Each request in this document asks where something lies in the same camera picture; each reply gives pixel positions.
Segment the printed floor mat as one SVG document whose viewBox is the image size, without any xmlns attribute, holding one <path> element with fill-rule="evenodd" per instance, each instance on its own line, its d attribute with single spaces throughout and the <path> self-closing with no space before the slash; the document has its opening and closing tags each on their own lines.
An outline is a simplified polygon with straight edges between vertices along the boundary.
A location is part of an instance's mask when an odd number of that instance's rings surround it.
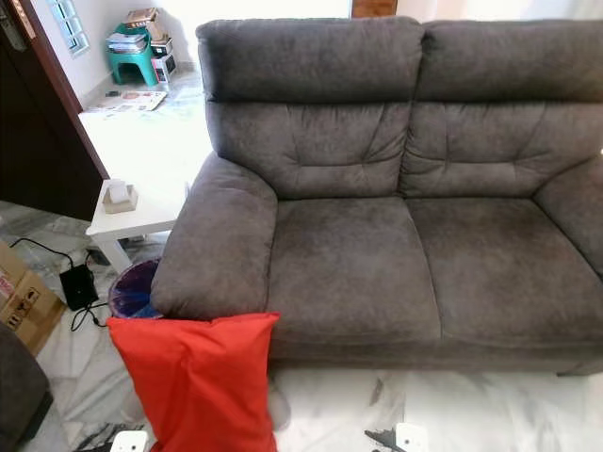
<svg viewBox="0 0 603 452">
<path fill-rule="evenodd" d="M 168 95 L 169 93 L 163 90 L 113 90 L 98 103 L 88 107 L 86 112 L 124 115 L 124 113 L 155 111 Z"/>
</svg>

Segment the brown cardboard box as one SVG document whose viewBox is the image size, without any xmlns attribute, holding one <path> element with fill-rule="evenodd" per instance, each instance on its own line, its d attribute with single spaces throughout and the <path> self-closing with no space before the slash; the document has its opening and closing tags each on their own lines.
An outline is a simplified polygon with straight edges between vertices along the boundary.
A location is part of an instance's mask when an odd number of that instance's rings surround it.
<svg viewBox="0 0 603 452">
<path fill-rule="evenodd" d="M 0 241 L 0 268 L 3 323 L 38 356 L 59 324 L 66 305 L 4 241 Z"/>
</svg>

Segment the green plastic stool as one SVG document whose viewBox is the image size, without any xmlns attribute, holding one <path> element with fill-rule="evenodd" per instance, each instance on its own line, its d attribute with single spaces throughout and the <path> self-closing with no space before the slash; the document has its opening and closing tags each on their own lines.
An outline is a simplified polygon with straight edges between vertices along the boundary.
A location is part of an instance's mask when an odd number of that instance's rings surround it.
<svg viewBox="0 0 603 452">
<path fill-rule="evenodd" d="M 155 77 L 151 34 L 145 27 L 120 24 L 105 40 L 105 56 L 113 82 L 123 85 L 123 69 L 135 68 L 147 86 L 158 85 Z"/>
</svg>

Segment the beige tissue box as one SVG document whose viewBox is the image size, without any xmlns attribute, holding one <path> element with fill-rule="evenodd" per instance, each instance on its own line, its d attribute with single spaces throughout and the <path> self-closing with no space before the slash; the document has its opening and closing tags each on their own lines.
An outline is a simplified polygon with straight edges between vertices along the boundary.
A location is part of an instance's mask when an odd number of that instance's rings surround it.
<svg viewBox="0 0 603 452">
<path fill-rule="evenodd" d="M 121 178 L 109 178 L 104 181 L 100 206 L 105 214 L 125 214 L 137 210 L 139 194 L 137 187 Z"/>
</svg>

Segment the dark brown door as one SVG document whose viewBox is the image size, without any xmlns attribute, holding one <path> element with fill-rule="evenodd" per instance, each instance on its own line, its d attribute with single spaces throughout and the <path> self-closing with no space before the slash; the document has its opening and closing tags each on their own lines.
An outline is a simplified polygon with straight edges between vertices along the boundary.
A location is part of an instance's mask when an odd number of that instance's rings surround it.
<svg viewBox="0 0 603 452">
<path fill-rule="evenodd" d="M 107 173 L 31 0 L 0 0 L 0 198 L 91 220 Z"/>
</svg>

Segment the white side table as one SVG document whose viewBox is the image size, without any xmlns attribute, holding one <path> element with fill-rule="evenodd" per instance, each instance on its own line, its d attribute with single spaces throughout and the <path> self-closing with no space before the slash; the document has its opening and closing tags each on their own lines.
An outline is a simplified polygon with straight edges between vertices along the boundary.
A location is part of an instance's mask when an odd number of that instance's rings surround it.
<svg viewBox="0 0 603 452">
<path fill-rule="evenodd" d="M 93 218 L 85 231 L 98 247 L 109 265 L 121 272 L 132 266 L 132 260 L 120 245 L 121 238 L 167 232 L 175 225 L 191 184 L 172 181 L 149 186 L 133 185 L 138 195 L 137 206 L 132 211 L 108 214 L 104 208 L 104 195 L 111 180 L 104 180 L 96 199 Z"/>
</svg>

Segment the small cardboard box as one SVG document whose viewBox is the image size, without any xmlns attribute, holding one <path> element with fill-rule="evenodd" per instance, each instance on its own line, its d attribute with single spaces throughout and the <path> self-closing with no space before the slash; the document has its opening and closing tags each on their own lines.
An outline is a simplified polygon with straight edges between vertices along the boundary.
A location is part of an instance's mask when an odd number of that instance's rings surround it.
<svg viewBox="0 0 603 452">
<path fill-rule="evenodd" d="M 150 34 L 151 42 L 164 41 L 167 31 L 158 22 L 158 8 L 132 9 L 126 13 L 124 24 L 129 27 L 142 27 Z"/>
</svg>

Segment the louvred glass window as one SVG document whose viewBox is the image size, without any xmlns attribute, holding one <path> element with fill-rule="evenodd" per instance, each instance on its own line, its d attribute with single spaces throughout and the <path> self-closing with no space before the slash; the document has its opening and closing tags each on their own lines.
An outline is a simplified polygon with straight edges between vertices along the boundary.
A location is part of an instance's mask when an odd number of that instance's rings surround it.
<svg viewBox="0 0 603 452">
<path fill-rule="evenodd" d="M 73 0 L 44 1 L 51 9 L 52 17 L 55 18 L 56 25 L 59 27 L 61 35 L 63 35 L 69 55 L 72 57 L 81 56 L 88 49 L 88 38 Z"/>
</svg>

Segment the white printed carton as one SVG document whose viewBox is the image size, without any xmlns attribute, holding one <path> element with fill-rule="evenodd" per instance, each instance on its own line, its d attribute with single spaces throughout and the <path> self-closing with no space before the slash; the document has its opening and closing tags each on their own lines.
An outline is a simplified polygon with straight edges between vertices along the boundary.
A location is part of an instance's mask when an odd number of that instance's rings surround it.
<svg viewBox="0 0 603 452">
<path fill-rule="evenodd" d="M 159 85 L 168 85 L 170 74 L 175 72 L 176 61 L 172 50 L 172 39 L 166 38 L 150 44 L 152 51 L 152 68 L 154 68 L 155 81 Z"/>
</svg>

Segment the red pillow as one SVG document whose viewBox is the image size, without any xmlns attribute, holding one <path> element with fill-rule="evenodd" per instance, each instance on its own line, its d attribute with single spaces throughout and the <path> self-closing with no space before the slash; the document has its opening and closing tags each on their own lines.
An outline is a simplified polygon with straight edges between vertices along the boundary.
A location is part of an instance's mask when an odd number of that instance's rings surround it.
<svg viewBox="0 0 603 452">
<path fill-rule="evenodd" d="M 268 406 L 277 319 L 108 319 L 154 431 L 148 452 L 277 452 Z"/>
</svg>

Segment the waste bin with purple bag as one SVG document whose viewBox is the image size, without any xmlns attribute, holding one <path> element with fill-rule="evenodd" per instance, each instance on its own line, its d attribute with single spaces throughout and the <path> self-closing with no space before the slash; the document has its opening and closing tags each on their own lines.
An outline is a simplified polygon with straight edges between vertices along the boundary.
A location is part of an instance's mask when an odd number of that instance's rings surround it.
<svg viewBox="0 0 603 452">
<path fill-rule="evenodd" d="M 108 290 L 108 306 L 112 317 L 163 317 L 151 304 L 151 290 L 160 257 L 143 260 L 126 268 Z"/>
</svg>

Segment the black power adapter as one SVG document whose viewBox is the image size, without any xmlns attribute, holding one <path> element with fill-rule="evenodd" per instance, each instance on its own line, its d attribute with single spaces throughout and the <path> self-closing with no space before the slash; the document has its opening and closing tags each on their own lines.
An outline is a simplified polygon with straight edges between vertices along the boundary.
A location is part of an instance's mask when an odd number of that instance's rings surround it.
<svg viewBox="0 0 603 452">
<path fill-rule="evenodd" d="M 72 266 L 57 275 L 63 288 L 66 306 L 72 311 L 88 309 L 99 300 L 94 284 L 93 272 L 86 264 Z"/>
</svg>

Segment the grey fabric sofa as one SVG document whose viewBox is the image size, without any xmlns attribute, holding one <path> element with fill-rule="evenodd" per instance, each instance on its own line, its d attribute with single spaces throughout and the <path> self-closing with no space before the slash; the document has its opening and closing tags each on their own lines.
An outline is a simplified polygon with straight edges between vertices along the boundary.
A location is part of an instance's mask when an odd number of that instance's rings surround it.
<svg viewBox="0 0 603 452">
<path fill-rule="evenodd" d="M 271 360 L 603 374 L 603 19 L 216 19 L 151 290 Z"/>
</svg>

